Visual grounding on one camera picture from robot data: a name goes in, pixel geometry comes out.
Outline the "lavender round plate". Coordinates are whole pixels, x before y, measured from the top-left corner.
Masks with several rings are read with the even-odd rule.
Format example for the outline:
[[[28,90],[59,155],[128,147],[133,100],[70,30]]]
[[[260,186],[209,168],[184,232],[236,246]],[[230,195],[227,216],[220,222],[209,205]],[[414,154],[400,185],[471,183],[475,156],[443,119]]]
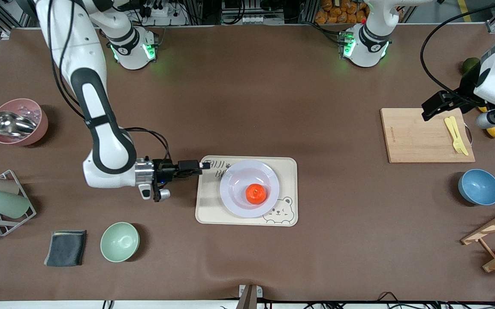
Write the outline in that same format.
[[[245,189],[254,183],[263,185],[267,192],[267,199],[261,205],[252,205],[246,201]],[[273,209],[280,194],[280,181],[276,172],[264,162],[242,160],[224,172],[219,193],[226,209],[234,215],[257,218]]]

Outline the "orange fruit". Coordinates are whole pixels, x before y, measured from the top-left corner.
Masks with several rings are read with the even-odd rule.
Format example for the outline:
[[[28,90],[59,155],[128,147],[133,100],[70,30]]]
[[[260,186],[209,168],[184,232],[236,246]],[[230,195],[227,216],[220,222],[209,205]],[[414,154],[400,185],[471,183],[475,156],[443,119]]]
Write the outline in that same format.
[[[251,184],[245,189],[246,201],[252,205],[261,205],[267,199],[267,192],[261,184]]]

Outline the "yellow plastic fork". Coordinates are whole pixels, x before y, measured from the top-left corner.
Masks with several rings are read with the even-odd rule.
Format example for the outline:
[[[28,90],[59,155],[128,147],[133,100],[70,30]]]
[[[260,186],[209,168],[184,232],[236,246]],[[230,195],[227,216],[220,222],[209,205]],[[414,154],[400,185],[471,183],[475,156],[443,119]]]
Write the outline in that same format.
[[[459,138],[458,134],[456,133],[456,125],[453,125],[453,123],[451,122],[451,118],[448,117],[448,118],[444,118],[444,122],[445,122],[445,125],[452,137],[452,146],[453,148],[455,149],[455,151],[457,153],[463,153],[465,156],[467,156],[467,154],[465,153],[465,151],[463,150],[463,147],[461,145],[461,139]]]

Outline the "yellow plastic knife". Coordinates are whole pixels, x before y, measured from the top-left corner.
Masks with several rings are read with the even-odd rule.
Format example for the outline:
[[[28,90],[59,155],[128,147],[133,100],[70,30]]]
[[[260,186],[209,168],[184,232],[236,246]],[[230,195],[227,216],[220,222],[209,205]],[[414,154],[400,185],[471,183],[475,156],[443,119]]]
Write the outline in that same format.
[[[461,138],[461,133],[459,131],[459,126],[457,125],[457,121],[456,121],[456,118],[455,117],[450,117],[451,118],[451,122],[453,123],[453,125],[456,125],[457,129],[456,129],[456,133],[458,134],[460,140],[461,140],[461,145],[463,147],[463,150],[465,151],[465,153],[467,154],[467,156],[469,155],[468,153],[468,150],[466,149],[466,146],[465,146],[465,143],[463,142],[462,138]]]

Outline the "cream tray with bear print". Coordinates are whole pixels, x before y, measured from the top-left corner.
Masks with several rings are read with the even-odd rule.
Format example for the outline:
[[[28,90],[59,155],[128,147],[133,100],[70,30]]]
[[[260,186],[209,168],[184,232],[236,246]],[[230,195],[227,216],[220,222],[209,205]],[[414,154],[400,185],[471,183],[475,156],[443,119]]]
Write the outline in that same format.
[[[270,166],[280,181],[280,194],[273,209],[257,218],[241,218],[223,204],[219,185],[228,168],[242,160],[258,160]],[[297,200],[297,162],[289,157],[205,156],[211,168],[199,176],[195,217],[203,224],[232,224],[292,227],[299,216]]]

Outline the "wooden cutting board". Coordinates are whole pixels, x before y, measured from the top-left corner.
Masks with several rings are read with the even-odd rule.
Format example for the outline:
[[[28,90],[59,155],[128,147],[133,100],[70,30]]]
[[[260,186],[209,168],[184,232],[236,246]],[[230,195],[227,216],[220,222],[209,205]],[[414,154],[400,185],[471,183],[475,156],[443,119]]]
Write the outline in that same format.
[[[475,162],[459,109],[424,121],[422,108],[383,108],[380,110],[387,156],[391,164],[464,164]],[[457,153],[444,122],[455,117],[468,155]]]

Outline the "mint green bowl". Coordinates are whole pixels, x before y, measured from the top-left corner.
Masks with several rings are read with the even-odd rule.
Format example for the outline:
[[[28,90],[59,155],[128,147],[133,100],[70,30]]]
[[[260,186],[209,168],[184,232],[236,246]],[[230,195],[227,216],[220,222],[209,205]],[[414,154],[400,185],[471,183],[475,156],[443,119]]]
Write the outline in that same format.
[[[110,262],[120,263],[131,258],[139,248],[140,236],[136,227],[117,222],[108,227],[100,239],[100,252]]]

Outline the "blue bowl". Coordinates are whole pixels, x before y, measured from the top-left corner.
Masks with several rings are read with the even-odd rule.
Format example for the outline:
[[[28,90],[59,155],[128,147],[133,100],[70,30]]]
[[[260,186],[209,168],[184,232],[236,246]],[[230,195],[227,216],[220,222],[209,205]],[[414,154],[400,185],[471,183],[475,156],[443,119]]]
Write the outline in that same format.
[[[468,170],[459,179],[459,193],[474,205],[495,204],[495,177],[485,170]]]

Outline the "dark grey folded cloth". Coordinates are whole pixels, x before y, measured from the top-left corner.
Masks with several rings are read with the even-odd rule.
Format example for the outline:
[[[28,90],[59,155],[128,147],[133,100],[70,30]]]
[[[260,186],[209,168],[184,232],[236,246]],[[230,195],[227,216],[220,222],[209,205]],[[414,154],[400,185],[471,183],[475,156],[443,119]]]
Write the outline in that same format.
[[[53,231],[44,265],[48,267],[81,266],[86,238],[86,230]]]

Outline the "wooden dish rack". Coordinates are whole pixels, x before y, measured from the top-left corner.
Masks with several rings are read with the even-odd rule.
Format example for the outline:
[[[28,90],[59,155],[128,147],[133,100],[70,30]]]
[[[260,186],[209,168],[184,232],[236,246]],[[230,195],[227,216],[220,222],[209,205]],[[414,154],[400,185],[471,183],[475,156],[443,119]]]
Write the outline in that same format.
[[[475,243],[480,244],[482,248],[491,256],[492,259],[482,266],[483,271],[486,273],[495,271],[495,251],[493,251],[484,240],[484,237],[493,233],[495,233],[495,218],[491,219],[491,221],[479,227],[472,233],[469,233],[460,240],[462,245],[470,245]]]

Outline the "bag of oranges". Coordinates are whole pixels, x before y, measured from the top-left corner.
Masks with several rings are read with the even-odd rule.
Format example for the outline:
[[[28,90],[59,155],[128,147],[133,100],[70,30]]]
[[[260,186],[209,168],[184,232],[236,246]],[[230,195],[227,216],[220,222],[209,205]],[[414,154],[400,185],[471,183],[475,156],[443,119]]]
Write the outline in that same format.
[[[316,12],[316,24],[360,24],[365,23],[370,6],[363,0],[320,0]]]

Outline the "pink bowl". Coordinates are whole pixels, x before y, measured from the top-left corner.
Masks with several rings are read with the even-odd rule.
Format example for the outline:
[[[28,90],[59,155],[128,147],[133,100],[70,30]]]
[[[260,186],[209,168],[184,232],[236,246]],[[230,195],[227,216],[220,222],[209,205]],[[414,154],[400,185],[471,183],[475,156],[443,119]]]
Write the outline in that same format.
[[[34,100],[13,99],[0,106],[1,111],[10,111],[32,120],[36,124],[33,133],[23,137],[0,135],[0,143],[13,146],[28,146],[42,139],[48,130],[47,114]]]

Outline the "white power strip with plugs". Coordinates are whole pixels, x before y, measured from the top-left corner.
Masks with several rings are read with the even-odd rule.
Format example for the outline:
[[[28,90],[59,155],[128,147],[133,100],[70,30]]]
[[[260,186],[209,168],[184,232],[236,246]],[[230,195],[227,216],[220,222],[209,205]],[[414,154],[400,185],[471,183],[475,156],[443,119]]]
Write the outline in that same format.
[[[145,26],[184,26],[190,25],[183,4],[173,0],[142,0],[143,8],[139,15]]]

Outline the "metal scoop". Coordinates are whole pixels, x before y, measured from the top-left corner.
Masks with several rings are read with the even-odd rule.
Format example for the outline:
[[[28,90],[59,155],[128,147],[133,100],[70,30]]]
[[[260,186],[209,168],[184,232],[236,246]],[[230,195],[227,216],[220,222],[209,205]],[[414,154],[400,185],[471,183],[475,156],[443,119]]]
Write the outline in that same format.
[[[11,111],[0,111],[0,135],[26,137],[36,130],[36,123]]]

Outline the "mint green cup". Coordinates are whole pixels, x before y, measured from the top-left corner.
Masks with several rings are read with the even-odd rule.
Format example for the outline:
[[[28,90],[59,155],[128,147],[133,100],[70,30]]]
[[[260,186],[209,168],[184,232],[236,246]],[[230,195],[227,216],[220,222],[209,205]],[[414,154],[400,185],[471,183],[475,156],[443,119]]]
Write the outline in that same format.
[[[0,214],[12,219],[18,219],[30,209],[28,198],[9,192],[0,191]]]

